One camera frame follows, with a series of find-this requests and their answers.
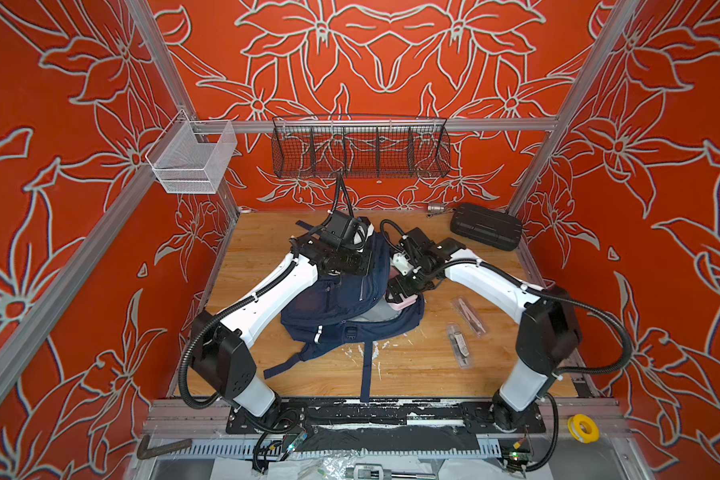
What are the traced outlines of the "pink pencil case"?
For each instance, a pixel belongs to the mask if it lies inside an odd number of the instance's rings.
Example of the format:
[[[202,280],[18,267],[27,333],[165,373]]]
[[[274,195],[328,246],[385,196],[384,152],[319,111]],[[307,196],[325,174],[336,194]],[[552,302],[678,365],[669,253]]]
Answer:
[[[416,277],[415,270],[403,273],[394,265],[390,266],[385,299],[393,309],[402,310],[417,300],[419,288]]]

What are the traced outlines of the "navy blue student backpack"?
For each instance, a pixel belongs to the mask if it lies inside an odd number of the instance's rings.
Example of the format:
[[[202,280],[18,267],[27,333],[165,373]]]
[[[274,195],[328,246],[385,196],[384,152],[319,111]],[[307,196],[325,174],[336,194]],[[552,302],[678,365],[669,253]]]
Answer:
[[[285,362],[265,370],[266,379],[343,345],[361,344],[364,357],[360,399],[370,400],[374,344],[417,328],[426,308],[421,295],[402,310],[395,310],[386,302],[391,249],[380,233],[374,233],[371,242],[373,263],[367,275],[320,277],[281,311],[281,324],[303,348]]]

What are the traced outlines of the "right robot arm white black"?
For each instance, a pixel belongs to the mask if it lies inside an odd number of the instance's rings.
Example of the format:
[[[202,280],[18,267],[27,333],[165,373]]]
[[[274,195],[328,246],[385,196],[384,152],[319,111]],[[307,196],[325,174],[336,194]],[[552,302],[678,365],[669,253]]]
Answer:
[[[560,287],[543,288],[525,282],[480,258],[454,238],[432,241],[419,228],[407,232],[384,219],[380,234],[391,248],[391,266],[398,274],[388,293],[394,301],[420,295],[450,280],[479,294],[517,324],[517,361],[492,399],[496,427],[516,430],[532,404],[566,374],[605,375],[624,369],[634,352],[626,328],[614,316],[575,300]],[[582,332],[575,310],[583,309],[606,323],[617,335],[621,353],[600,367],[564,366],[577,350]]]

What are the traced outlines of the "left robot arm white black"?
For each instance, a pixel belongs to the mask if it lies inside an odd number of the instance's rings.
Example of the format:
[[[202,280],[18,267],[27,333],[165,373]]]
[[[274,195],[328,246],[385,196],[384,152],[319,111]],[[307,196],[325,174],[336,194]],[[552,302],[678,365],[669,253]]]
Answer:
[[[291,237],[282,262],[246,296],[214,315],[202,311],[196,318],[200,330],[190,336],[178,366],[185,405],[203,410],[223,399],[255,418],[268,416],[278,396],[257,375],[251,348],[283,308],[321,275],[369,274],[372,235],[372,223],[354,215],[345,180],[337,175],[327,217]]]

